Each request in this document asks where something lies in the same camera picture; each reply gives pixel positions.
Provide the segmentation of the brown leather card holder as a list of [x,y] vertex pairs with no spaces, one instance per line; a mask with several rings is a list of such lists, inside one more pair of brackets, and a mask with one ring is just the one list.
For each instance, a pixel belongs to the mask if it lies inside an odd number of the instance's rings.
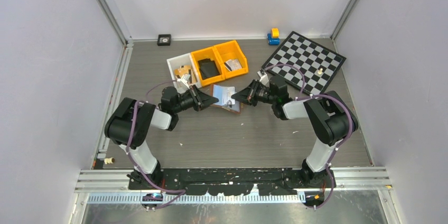
[[231,97],[236,93],[235,87],[211,85],[210,91],[212,96],[218,99],[211,105],[212,107],[222,108],[235,114],[241,113],[241,103]]

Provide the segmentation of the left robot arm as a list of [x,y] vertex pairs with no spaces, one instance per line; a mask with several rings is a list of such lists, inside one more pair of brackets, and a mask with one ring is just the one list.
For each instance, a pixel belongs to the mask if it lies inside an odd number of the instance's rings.
[[134,166],[131,179],[149,189],[159,189],[163,172],[159,160],[146,142],[149,128],[172,131],[179,121],[180,112],[190,108],[201,111],[218,101],[218,98],[204,93],[197,86],[190,87],[182,94],[175,87],[166,87],[158,105],[124,98],[106,122],[104,134],[129,157]]

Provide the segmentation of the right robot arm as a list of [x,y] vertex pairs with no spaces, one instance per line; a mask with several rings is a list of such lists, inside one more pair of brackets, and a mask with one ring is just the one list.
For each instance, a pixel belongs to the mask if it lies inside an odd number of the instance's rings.
[[337,150],[358,129],[356,117],[335,91],[294,100],[281,76],[273,76],[269,81],[253,80],[231,97],[248,106],[270,104],[281,120],[309,119],[316,141],[298,172],[300,181],[308,187],[317,186],[331,174],[330,163]]

